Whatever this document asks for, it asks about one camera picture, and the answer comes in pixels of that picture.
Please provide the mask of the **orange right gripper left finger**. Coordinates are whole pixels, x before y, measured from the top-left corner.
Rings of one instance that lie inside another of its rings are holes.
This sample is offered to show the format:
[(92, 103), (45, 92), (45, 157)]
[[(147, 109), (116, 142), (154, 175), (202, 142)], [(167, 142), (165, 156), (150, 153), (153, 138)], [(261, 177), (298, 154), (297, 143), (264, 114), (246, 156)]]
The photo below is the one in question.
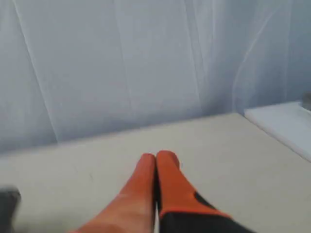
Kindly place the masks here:
[(131, 177), (115, 198), (75, 233), (153, 233), (156, 159), (143, 154)]

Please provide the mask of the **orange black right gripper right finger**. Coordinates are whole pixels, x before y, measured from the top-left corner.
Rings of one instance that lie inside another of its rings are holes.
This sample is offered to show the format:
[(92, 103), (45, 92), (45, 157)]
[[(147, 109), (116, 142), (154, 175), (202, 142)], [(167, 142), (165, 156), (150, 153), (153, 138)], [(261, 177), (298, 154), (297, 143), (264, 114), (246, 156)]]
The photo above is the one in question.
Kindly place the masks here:
[(161, 233), (249, 233), (206, 201), (180, 170), (175, 153), (162, 150), (156, 155), (158, 217)]

